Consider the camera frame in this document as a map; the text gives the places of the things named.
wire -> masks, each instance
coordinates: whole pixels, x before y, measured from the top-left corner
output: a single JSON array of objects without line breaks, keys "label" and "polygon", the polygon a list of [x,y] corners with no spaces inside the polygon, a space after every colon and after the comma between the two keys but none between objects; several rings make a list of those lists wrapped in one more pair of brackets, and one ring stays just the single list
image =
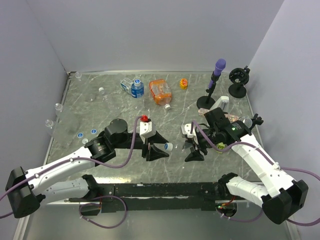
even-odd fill
[{"label": "wire", "polygon": [[236,199],[236,196],[233,196],[229,202],[223,203],[223,204],[221,204],[221,205],[222,205],[222,206],[228,206],[228,205],[229,205],[230,203],[232,203],[235,199]]},{"label": "wire", "polygon": [[[124,163],[122,163],[122,164],[120,164],[120,165],[110,165],[110,164],[106,164],[106,163],[104,163],[104,162],[101,162],[101,161],[98,161],[98,160],[95,160],[95,159],[92,159],[92,158],[88,158],[88,157],[73,157],[73,158],[72,158],[73,161],[77,161],[77,160],[87,160],[87,161],[91,161],[91,162],[94,162],[94,163],[96,163],[96,164],[99,164],[99,165],[102,165],[102,166],[105,166],[105,167],[108,167],[108,168],[112,168],[112,169],[123,168],[125,165],[128,164],[128,162],[129,162],[129,160],[130,160],[130,158],[131,158],[131,156],[132,156],[132,153],[133,153],[133,151],[134,151],[135,140],[136,140],[136,132],[137,132],[137,125],[138,125],[138,121],[139,121],[139,119],[140,119],[141,117],[142,117],[142,116],[137,116],[137,117],[135,118],[135,120],[134,120],[133,134],[132,134],[132,141],[131,141],[130,151],[129,151],[128,157],[127,157],[127,159],[125,160]],[[56,167],[58,167],[58,166],[60,166],[60,165],[63,165],[63,164],[65,164],[65,163],[68,163],[68,162],[70,162],[70,158],[69,158],[69,159],[66,159],[66,160],[63,160],[63,161],[60,161],[60,162],[58,162],[57,164],[54,164],[54,165],[52,165],[52,166],[50,166],[50,167],[48,167],[48,168],[46,168],[46,169],[38,172],[37,174],[38,174],[39,176],[41,176],[42,174],[45,174],[45,173],[51,171],[52,169],[55,169]],[[30,180],[35,179],[35,178],[36,178],[36,175],[34,174],[34,175],[26,178],[25,180],[22,180],[21,182],[17,183],[16,185],[12,186],[12,187],[9,188],[3,195],[0,196],[0,201],[1,201],[2,199],[4,199],[5,196],[7,196],[9,193],[11,193],[11,192],[12,192],[13,190],[15,190],[16,188],[20,187],[21,185],[23,185],[23,184],[25,184],[25,183],[27,183],[27,182],[29,182]],[[4,219],[4,218],[6,218],[6,217],[8,217],[8,216],[10,216],[10,215],[12,215],[12,214],[13,214],[13,212],[9,212],[9,213],[7,213],[7,214],[5,214],[5,215],[1,215],[1,216],[0,216],[0,219]]]},{"label": "wire", "polygon": [[85,217],[85,216],[83,216],[81,214],[81,209],[83,207],[85,207],[85,206],[99,206],[99,204],[96,204],[96,203],[87,203],[87,204],[84,204],[84,205],[80,206],[79,207],[80,218],[86,220],[89,223],[92,223],[93,225],[96,225],[96,226],[98,226],[100,228],[103,228],[103,229],[114,229],[114,228],[120,226],[125,221],[125,219],[127,217],[127,214],[128,214],[127,205],[126,205],[125,201],[123,201],[120,197],[112,196],[112,195],[98,196],[98,197],[95,197],[95,198],[93,198],[91,200],[98,200],[98,199],[101,200],[101,199],[104,199],[104,198],[118,199],[123,204],[123,206],[124,206],[124,215],[123,215],[123,218],[121,219],[121,221],[119,223],[117,223],[116,225],[113,225],[113,226],[104,226],[104,225],[101,225],[101,224],[99,224],[99,223],[97,223],[95,221],[92,221],[92,220],[88,219],[87,217]]},{"label": "wire", "polygon": [[[248,142],[238,141],[238,142],[234,142],[234,143],[228,145],[224,149],[218,149],[216,147],[216,145],[214,145],[214,143],[208,138],[208,136],[205,134],[205,132],[200,128],[199,124],[195,120],[192,120],[192,122],[191,122],[190,134],[192,134],[192,132],[193,132],[194,125],[197,127],[197,129],[199,130],[201,135],[204,137],[204,139],[216,151],[225,153],[225,152],[229,151],[235,145],[246,145],[246,146],[249,146],[249,147],[254,148],[255,150],[257,150],[271,165],[275,164],[261,149],[257,148],[256,146],[254,146],[253,144],[248,143]],[[316,179],[318,179],[320,181],[320,176],[319,175],[317,175],[317,174],[315,174],[315,173],[313,173],[311,171],[308,171],[308,170],[299,169],[299,168],[291,168],[291,167],[281,167],[281,169],[287,170],[287,171],[294,171],[294,172],[300,172],[300,173],[304,173],[304,174],[309,174],[309,175],[315,177]],[[317,220],[315,220],[313,222],[308,222],[308,223],[296,222],[296,221],[293,221],[293,220],[290,220],[290,219],[287,219],[287,221],[292,223],[292,224],[298,225],[298,226],[310,227],[310,226],[314,226],[314,225],[319,224],[320,223],[320,218],[318,218]]]}]

yellow cap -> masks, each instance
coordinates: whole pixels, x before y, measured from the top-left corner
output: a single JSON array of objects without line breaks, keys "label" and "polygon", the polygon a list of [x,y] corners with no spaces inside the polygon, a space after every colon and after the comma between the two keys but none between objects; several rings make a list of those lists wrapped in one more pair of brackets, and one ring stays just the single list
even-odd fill
[{"label": "yellow cap", "polygon": [[187,89],[187,87],[188,87],[188,80],[185,79],[185,78],[182,78],[180,80],[180,88],[181,89]]}]

white wall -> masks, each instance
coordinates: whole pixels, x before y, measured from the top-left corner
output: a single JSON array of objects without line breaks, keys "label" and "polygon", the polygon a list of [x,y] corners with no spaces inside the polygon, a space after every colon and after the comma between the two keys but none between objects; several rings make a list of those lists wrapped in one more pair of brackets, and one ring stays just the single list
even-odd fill
[{"label": "white wall", "polygon": [[27,0],[67,71],[227,71],[252,60],[283,0]]},{"label": "white wall", "polygon": [[[259,128],[266,150],[282,166],[320,174],[320,1],[285,0],[250,63],[248,94],[265,120]],[[320,184],[309,185],[298,222],[320,217]],[[303,240],[319,239],[318,225],[299,228]]]},{"label": "white wall", "polygon": [[[12,169],[44,162],[49,136],[44,122],[54,116],[67,75],[25,0],[0,3],[0,195]],[[0,215],[11,212],[8,198]],[[0,239],[13,238],[18,221],[0,219]]]}]

white robotic arm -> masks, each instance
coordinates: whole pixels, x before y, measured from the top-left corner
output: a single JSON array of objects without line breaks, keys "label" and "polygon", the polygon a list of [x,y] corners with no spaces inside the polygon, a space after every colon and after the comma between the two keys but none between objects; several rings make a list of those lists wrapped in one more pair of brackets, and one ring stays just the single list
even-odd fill
[{"label": "white robotic arm", "polygon": [[[61,159],[27,171],[21,167],[12,170],[6,191],[14,217],[25,217],[36,211],[40,205],[58,200],[92,199],[96,196],[98,188],[92,175],[84,175],[72,181],[58,181],[98,165],[111,168],[123,167],[129,162],[133,149],[142,150],[142,157],[147,161],[168,157],[168,153],[154,145],[165,144],[168,141],[156,131],[156,126],[147,116],[137,117],[135,125],[140,118],[140,134],[135,131],[129,133],[127,122],[118,118],[113,120],[98,137]],[[130,149],[127,160],[119,166],[106,164],[105,162],[116,156],[115,149]]]},{"label": "white robotic arm", "polygon": [[[295,179],[280,169],[279,164],[266,153],[253,134],[247,134],[240,139],[241,142],[252,144],[256,146],[256,148],[238,144],[233,146],[232,150],[245,160],[261,180],[266,191],[272,198],[280,194],[280,189],[287,190],[293,186],[293,181]],[[271,163],[268,162],[257,149],[260,149],[268,157]]]},{"label": "white robotic arm", "polygon": [[[267,217],[276,224],[281,224],[303,207],[308,185],[281,170],[251,132],[255,125],[263,123],[261,117],[256,114],[251,119],[250,128],[240,120],[230,122],[219,107],[205,113],[204,117],[209,125],[205,129],[201,129],[195,121],[182,126],[186,142],[192,143],[185,162],[203,161],[201,153],[207,155],[207,148],[215,148],[220,152],[232,148],[246,161],[263,185],[248,182],[231,172],[218,181],[227,194],[242,197],[262,207]],[[228,147],[218,149],[215,145],[219,143]]]}]

red object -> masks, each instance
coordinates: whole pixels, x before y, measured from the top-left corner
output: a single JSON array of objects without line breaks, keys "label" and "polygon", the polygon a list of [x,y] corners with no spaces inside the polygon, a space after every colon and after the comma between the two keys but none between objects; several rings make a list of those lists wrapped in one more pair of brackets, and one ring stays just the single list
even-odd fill
[{"label": "red object", "polygon": [[142,117],[140,118],[140,120],[141,120],[142,122],[145,122],[145,123],[149,122],[149,118],[148,118],[146,115],[142,115]]}]

